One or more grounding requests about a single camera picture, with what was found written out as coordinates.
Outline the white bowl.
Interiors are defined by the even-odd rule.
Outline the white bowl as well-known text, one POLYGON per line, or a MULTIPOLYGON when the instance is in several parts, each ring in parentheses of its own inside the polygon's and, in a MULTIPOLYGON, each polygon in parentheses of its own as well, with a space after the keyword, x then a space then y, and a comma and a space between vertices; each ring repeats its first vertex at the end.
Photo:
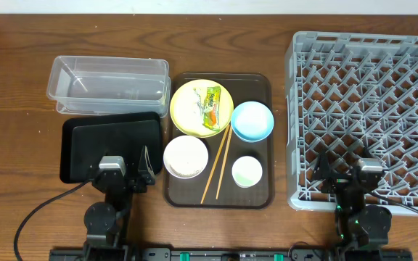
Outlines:
POLYGON ((172 139, 163 152, 165 169, 175 178, 190 179, 198 176, 208 164, 206 145, 194 136, 172 139))

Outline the yellow plate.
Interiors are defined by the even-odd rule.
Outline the yellow plate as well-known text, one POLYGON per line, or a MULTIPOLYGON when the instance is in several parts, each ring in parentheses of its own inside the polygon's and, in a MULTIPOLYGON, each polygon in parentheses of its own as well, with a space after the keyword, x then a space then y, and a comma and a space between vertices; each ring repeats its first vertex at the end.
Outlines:
POLYGON ((208 138, 223 131, 230 123, 231 114, 234 111, 233 98, 229 91, 213 80, 197 79, 191 80, 178 87, 173 94, 170 103, 170 113, 173 124, 189 136, 208 138), (199 120, 196 112, 193 88, 197 88, 202 103, 206 96, 207 87, 220 86, 221 96, 219 104, 219 130, 206 128, 199 120))

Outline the small pale green cup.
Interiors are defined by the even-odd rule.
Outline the small pale green cup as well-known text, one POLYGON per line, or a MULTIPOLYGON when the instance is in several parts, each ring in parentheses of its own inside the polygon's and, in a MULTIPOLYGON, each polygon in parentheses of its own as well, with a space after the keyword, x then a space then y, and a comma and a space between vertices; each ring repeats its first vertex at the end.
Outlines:
POLYGON ((231 168, 234 182, 241 188, 250 188, 256 185, 262 178, 263 168, 254 157, 243 156, 237 159, 231 168))

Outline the green snack wrapper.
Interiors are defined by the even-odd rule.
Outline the green snack wrapper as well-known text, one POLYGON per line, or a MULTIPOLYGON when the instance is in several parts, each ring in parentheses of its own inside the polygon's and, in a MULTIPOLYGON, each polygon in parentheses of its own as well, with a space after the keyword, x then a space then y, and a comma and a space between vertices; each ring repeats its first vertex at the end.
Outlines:
POLYGON ((219 130, 219 104, 221 87, 207 87, 206 96, 203 102, 203 125, 212 130, 219 130))

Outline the light blue bowl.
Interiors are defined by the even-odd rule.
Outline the light blue bowl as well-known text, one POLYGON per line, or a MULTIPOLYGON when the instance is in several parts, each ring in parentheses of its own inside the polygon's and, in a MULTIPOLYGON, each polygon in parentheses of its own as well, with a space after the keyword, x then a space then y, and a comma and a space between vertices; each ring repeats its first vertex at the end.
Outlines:
POLYGON ((231 126, 242 141, 255 143, 271 134, 274 129, 274 116, 266 105, 257 101, 246 101, 232 112, 231 126))

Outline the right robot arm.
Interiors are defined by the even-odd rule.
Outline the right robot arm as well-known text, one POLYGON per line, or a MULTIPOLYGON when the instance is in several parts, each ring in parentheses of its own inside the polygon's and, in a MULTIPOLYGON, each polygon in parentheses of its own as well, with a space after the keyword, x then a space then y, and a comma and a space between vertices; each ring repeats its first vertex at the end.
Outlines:
POLYGON ((335 225, 341 237, 323 260, 384 260, 381 246, 389 242, 392 214, 365 202, 365 194, 377 188, 383 174, 382 164, 368 151, 346 172, 333 169, 326 152, 319 154, 312 178, 322 182, 322 193, 336 198, 335 225))

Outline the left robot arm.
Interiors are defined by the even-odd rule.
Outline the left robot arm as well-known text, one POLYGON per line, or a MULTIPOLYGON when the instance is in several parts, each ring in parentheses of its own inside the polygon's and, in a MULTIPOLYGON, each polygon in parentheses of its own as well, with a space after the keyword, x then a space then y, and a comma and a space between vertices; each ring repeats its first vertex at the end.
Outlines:
POLYGON ((128 172, 122 156, 104 156, 89 178, 104 194, 102 202, 92 204, 84 215, 87 235, 80 260, 135 260, 139 254, 126 242, 131 200, 155 184, 155 171, 146 146, 139 161, 128 172))

